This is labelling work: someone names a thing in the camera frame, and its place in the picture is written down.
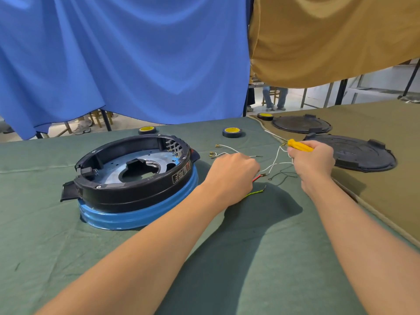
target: jeans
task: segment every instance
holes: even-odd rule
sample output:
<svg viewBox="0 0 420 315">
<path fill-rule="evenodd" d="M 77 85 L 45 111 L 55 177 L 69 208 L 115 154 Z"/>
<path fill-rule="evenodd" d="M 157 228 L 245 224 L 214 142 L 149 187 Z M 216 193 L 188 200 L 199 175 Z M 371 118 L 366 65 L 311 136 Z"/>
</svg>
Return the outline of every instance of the jeans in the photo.
<svg viewBox="0 0 420 315">
<path fill-rule="evenodd" d="M 283 87 L 277 87 L 277 89 L 280 91 L 280 97 L 278 98 L 277 108 L 284 107 L 284 103 L 286 103 L 286 96 L 289 92 L 288 88 Z M 265 103 L 267 104 L 267 108 L 273 107 L 273 102 L 271 101 L 270 97 L 270 86 L 263 87 L 262 88 L 262 95 L 264 96 Z"/>
</svg>

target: blue curtain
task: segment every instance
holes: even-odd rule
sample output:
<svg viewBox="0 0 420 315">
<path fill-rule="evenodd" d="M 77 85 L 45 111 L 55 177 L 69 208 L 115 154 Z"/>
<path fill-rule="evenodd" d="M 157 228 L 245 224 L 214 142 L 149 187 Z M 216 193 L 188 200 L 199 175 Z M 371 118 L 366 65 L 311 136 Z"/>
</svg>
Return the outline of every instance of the blue curtain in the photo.
<svg viewBox="0 0 420 315">
<path fill-rule="evenodd" d="M 238 117 L 248 15 L 249 0 L 0 0 L 0 115 L 24 139 L 97 108 Z"/>
</svg>

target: black plastic lid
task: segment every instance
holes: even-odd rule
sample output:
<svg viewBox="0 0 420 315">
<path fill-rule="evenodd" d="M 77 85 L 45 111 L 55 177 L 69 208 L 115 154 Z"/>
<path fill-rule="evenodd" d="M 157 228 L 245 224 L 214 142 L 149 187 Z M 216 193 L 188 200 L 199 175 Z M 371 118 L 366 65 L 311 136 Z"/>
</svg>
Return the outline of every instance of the black plastic lid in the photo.
<svg viewBox="0 0 420 315">
<path fill-rule="evenodd" d="M 310 133 L 304 140 L 316 140 L 333 147 L 336 166 L 344 169 L 378 172 L 394 168 L 396 159 L 385 144 L 374 139 L 368 141 L 334 135 Z"/>
<path fill-rule="evenodd" d="M 326 121 L 310 114 L 304 116 L 281 116 L 273 119 L 272 124 L 278 129 L 293 133 L 327 133 L 333 128 Z"/>
</svg>

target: olive green tablecloth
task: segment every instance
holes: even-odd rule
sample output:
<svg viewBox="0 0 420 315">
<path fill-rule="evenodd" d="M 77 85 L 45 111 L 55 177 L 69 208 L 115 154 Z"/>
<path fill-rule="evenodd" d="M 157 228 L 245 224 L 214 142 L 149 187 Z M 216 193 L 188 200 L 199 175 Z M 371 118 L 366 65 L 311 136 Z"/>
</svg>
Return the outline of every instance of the olive green tablecloth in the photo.
<svg viewBox="0 0 420 315">
<path fill-rule="evenodd" d="M 246 136 L 222 137 L 228 126 Z M 248 118 L 163 126 L 196 149 L 200 179 L 215 144 L 270 165 L 278 142 Z M 61 185 L 92 149 L 136 130 L 0 144 L 0 314 L 31 314 L 135 231 L 104 231 L 81 222 L 76 201 L 60 203 Z M 289 161 L 286 153 L 280 162 Z M 250 196 L 186 261 L 158 314 L 365 314 L 312 201 L 290 164 L 259 179 Z M 201 242 L 221 223 L 215 219 Z"/>
</svg>

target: red wire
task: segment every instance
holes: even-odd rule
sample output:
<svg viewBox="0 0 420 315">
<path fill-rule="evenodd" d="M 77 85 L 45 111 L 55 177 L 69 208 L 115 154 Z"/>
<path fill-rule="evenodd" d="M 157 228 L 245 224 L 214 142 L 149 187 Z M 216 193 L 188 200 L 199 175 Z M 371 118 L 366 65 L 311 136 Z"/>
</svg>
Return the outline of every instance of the red wire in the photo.
<svg viewBox="0 0 420 315">
<path fill-rule="evenodd" d="M 256 176 L 255 178 L 254 178 L 254 180 L 252 180 L 252 182 L 254 182 L 255 180 L 257 180 L 257 179 L 259 179 L 259 178 L 261 178 L 262 177 L 262 175 L 258 175 L 258 176 Z"/>
</svg>

